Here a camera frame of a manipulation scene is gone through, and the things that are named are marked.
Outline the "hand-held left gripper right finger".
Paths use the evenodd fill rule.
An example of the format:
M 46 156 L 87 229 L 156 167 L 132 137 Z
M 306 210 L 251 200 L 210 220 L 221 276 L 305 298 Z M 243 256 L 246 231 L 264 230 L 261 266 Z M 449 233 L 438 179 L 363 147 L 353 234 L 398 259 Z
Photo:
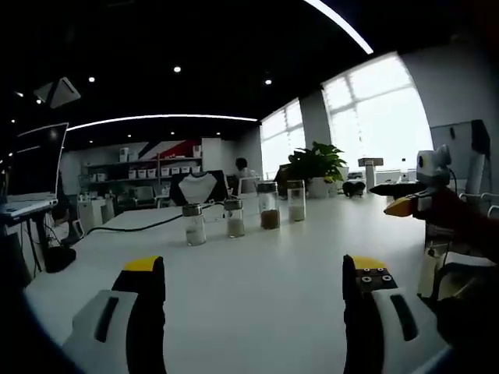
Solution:
M 343 257 L 342 297 L 347 341 L 345 373 L 434 373 L 448 354 L 437 317 L 400 288 L 387 267 Z

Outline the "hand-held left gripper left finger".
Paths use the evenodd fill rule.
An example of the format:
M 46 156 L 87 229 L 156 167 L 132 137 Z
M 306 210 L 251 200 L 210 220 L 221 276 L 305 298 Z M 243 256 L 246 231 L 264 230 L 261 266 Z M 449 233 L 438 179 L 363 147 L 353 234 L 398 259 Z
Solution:
M 62 350 L 84 373 L 165 373 L 165 299 L 164 259 L 133 260 L 73 317 Z

